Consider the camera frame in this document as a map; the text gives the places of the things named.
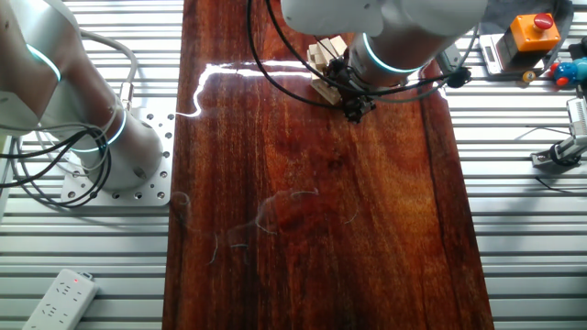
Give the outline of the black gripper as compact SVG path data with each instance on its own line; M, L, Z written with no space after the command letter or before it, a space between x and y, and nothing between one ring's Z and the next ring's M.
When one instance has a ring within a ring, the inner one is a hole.
M325 75L327 84L339 90L345 117L349 122L359 124L366 114L376 108L373 98L366 95L367 90L355 81L356 74L347 67L343 57L332 59L325 69Z

